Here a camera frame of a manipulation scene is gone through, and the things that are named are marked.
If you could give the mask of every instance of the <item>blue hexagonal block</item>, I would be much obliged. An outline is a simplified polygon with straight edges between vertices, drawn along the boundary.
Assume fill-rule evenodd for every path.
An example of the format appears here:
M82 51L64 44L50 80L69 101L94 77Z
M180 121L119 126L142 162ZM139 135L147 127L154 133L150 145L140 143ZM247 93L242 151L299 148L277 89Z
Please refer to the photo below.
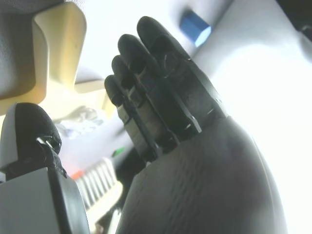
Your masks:
M180 29L196 47L202 45L211 33L211 26L193 11L182 18Z

